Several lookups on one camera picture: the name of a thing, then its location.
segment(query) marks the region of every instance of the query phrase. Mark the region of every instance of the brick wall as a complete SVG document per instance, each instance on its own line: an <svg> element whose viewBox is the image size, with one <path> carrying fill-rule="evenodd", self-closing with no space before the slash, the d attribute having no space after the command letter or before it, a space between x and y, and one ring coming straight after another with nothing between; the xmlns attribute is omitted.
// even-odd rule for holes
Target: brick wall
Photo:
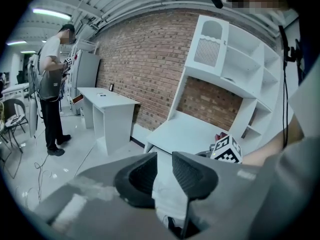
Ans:
<svg viewBox="0 0 320 240"><path fill-rule="evenodd" d="M141 103L133 121L154 130L167 118L199 14L207 11L171 10L125 20L100 33L101 56L97 87ZM189 78L179 110L228 130L241 98L222 88Z"/></svg>

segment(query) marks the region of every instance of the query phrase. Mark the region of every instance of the white bookshelf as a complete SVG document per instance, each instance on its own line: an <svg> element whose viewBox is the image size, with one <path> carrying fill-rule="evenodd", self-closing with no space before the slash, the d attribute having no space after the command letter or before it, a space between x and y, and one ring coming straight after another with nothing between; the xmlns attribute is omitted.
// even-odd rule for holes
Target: white bookshelf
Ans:
<svg viewBox="0 0 320 240"><path fill-rule="evenodd" d="M224 20L199 16L168 118L147 137L145 152L156 146L167 153L195 154L208 150L215 143L215 135L225 132L239 141L246 155L256 149L267 130L280 76L279 55L260 39ZM243 98L229 132L177 111L188 77Z"/></svg>

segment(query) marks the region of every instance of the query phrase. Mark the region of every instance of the black shoe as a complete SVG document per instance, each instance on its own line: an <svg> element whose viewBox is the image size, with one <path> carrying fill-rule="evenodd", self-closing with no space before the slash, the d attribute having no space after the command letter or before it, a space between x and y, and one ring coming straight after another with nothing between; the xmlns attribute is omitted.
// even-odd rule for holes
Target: black shoe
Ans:
<svg viewBox="0 0 320 240"><path fill-rule="evenodd" d="M62 135L62 139L56 140L57 145L61 145L62 143L65 143L71 139L71 135Z"/></svg>
<svg viewBox="0 0 320 240"><path fill-rule="evenodd" d="M61 157L65 153L65 151L62 148L57 148L55 150L48 149L47 152L50 156L56 157Z"/></svg>

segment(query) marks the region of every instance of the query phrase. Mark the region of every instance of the person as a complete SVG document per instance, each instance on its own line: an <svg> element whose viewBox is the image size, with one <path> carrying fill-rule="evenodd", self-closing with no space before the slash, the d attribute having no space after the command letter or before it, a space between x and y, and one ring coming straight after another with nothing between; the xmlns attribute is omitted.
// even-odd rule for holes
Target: person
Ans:
<svg viewBox="0 0 320 240"><path fill-rule="evenodd" d="M40 83L39 96L45 125L45 141L47 153L51 156L62 156L65 151L58 148L71 139L70 135L63 135L59 113L59 94L66 63L60 62L60 45L70 44L75 38L75 27L72 24L63 25L60 31L49 38L40 51L39 72L43 74Z"/></svg>
<svg viewBox="0 0 320 240"><path fill-rule="evenodd" d="M304 60L304 70L301 75L303 79L308 75L320 54L319 31L317 24L314 23L315 15L310 8L317 8L317 0L228 0L235 7L254 7L264 9L288 10L294 9L299 15L301 50ZM251 152L243 158L242 163L246 165L262 166L269 156L280 153L284 148L284 133L286 129L279 132L270 142L263 147ZM302 129L295 115L288 125L287 144L299 142L304 137Z"/></svg>

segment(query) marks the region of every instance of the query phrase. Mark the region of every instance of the ceiling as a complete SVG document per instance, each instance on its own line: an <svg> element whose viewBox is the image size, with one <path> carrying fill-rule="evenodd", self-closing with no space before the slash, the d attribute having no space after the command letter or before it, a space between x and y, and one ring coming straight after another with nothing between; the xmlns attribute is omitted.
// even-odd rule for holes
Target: ceiling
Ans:
<svg viewBox="0 0 320 240"><path fill-rule="evenodd" d="M168 8L204 9L226 14L255 27L271 39L279 35L279 24L287 25L297 17L294 11L248 14L224 2L223 9L217 9L211 0L34 0L8 41L25 40L27 44L17 45L18 49L38 51L42 40L55 35L63 24L68 23L68 20L58 17L35 14L32 8L71 15L71 22L78 31L77 38L82 39L89 39L97 31L129 17ZM69 50L70 45L62 48L65 53Z"/></svg>

